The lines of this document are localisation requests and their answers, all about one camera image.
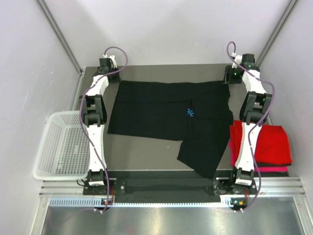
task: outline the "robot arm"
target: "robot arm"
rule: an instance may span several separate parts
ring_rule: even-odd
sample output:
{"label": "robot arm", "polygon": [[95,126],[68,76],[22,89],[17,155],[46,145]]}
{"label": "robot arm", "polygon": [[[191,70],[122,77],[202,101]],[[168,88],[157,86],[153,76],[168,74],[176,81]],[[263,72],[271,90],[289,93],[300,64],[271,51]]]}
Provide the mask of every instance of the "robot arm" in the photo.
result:
{"label": "robot arm", "polygon": [[[255,77],[260,78],[260,70],[255,65],[254,55],[244,54],[243,56],[232,54],[232,57],[238,64],[241,64]],[[254,164],[251,155],[250,144],[248,142],[248,134],[269,107],[271,95],[267,94],[261,82],[249,73],[239,68],[235,63],[225,68],[224,80],[229,84],[239,84],[244,82],[247,95],[240,110],[240,120],[242,123],[242,140],[238,159],[235,163],[232,174],[232,187],[249,188],[253,183]],[[250,134],[250,141],[253,153],[259,133],[264,121],[253,129]]]}
{"label": "robot arm", "polygon": [[84,100],[82,120],[86,125],[88,136],[94,144],[93,146],[91,142],[89,143],[90,162],[87,175],[88,189],[86,191],[93,191],[92,188],[105,185],[103,166],[99,161],[94,148],[99,154],[105,168],[107,168],[103,149],[103,132],[105,123],[107,122],[107,112],[102,96],[110,83],[120,82],[121,79],[119,77],[119,73],[109,76],[103,75],[116,71],[117,69],[117,63],[114,56],[105,56],[105,58],[101,58],[100,67],[98,67],[97,72],[93,76],[93,83],[91,85],[92,88],[86,93],[86,98]]}

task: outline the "white plastic basket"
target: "white plastic basket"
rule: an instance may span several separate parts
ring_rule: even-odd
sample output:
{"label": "white plastic basket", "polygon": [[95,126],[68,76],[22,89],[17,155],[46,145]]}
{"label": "white plastic basket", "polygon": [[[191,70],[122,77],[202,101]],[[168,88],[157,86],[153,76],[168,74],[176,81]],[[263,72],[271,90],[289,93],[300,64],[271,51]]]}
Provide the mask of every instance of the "white plastic basket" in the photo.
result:
{"label": "white plastic basket", "polygon": [[79,111],[50,116],[33,175],[39,180],[77,180],[87,176],[89,142],[79,125]]}

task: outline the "black cloth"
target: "black cloth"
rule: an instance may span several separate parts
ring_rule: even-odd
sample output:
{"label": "black cloth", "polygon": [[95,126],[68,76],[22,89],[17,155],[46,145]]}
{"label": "black cloth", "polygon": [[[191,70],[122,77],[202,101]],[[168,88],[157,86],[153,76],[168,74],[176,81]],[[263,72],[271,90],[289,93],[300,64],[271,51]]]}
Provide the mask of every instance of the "black cloth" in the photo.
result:
{"label": "black cloth", "polygon": [[122,81],[108,133],[183,141],[178,160],[212,178],[233,124],[228,99],[228,85],[222,81]]}
{"label": "black cloth", "polygon": [[278,166],[290,166],[291,163],[286,163],[286,164],[271,164],[271,163],[258,163],[258,167],[278,167]]}

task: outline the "red cloth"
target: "red cloth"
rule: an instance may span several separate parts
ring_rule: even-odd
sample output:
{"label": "red cloth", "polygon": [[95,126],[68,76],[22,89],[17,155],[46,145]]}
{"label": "red cloth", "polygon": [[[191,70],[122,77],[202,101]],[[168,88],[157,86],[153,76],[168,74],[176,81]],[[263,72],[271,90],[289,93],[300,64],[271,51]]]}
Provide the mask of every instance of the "red cloth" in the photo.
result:
{"label": "red cloth", "polygon": [[[242,134],[242,122],[235,120],[234,125],[230,126],[235,161],[239,156]],[[288,137],[283,127],[262,125],[254,155],[258,163],[291,164]]]}

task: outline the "white wall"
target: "white wall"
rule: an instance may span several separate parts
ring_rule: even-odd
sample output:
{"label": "white wall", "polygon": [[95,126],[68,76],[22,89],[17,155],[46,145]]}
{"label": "white wall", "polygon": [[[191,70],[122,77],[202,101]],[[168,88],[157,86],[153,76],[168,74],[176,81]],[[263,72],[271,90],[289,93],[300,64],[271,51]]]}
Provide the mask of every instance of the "white wall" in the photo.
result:
{"label": "white wall", "polygon": [[125,49],[130,65],[229,63],[231,40],[258,56],[289,2],[45,1],[82,67],[97,66],[108,46]]}
{"label": "white wall", "polygon": [[264,80],[275,84],[271,111],[291,144],[293,173],[300,176],[313,207],[313,2],[301,0],[261,66]]}
{"label": "white wall", "polygon": [[78,73],[34,0],[1,1],[0,12],[0,234],[25,235],[45,121],[69,108]]}

